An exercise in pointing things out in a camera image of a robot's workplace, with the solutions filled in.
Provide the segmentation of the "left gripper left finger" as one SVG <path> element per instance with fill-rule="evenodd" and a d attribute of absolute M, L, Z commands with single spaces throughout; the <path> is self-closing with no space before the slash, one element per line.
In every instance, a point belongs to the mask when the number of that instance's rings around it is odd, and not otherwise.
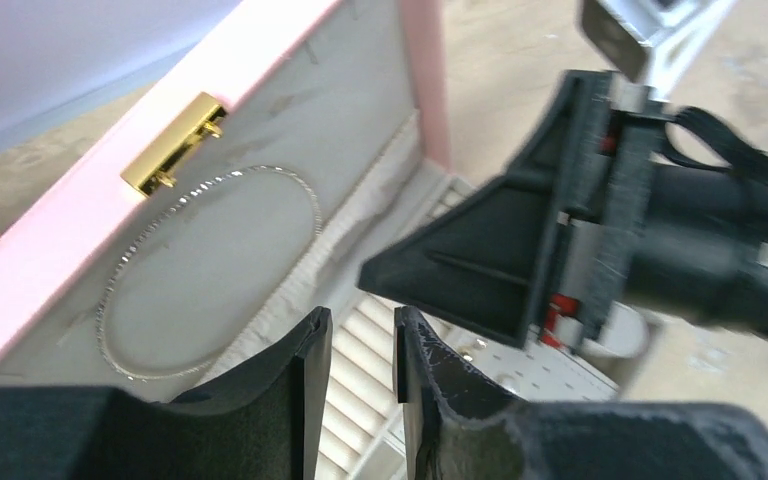
<path fill-rule="evenodd" d="M 0 479 L 310 479 L 332 315 L 167 403 L 102 386 L 0 387 Z"/>

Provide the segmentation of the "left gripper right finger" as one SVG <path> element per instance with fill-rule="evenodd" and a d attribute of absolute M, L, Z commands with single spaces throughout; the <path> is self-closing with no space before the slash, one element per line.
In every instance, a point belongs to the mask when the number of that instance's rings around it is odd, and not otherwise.
<path fill-rule="evenodd" d="M 718 403 L 530 402 L 394 313 L 411 479 L 768 479 L 768 429 Z"/>

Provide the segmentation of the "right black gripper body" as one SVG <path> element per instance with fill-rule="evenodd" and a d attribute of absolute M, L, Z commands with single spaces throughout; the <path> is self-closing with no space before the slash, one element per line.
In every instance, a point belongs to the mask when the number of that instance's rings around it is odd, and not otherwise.
<path fill-rule="evenodd" d="M 577 303 L 573 339 L 597 339 L 618 301 L 650 197 L 663 106 L 609 72 L 572 70 L 506 170 L 368 259 L 368 293 L 511 347 L 554 295 Z"/>

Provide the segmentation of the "pink jewelry box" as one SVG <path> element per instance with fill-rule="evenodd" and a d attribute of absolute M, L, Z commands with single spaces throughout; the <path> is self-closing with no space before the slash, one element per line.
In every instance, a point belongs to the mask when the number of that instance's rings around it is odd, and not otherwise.
<path fill-rule="evenodd" d="M 250 1 L 0 237 L 0 386 L 168 401 L 334 315 L 319 479 L 404 479 L 361 263 L 471 192 L 439 1 Z"/>

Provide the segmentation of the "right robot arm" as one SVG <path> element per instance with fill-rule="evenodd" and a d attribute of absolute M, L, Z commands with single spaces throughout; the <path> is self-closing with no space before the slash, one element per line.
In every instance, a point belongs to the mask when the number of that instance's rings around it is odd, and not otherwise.
<path fill-rule="evenodd" d="M 612 102 L 567 71 L 506 169 L 366 260 L 368 293 L 511 347 L 621 302 L 768 338 L 768 155 L 705 110 Z"/>

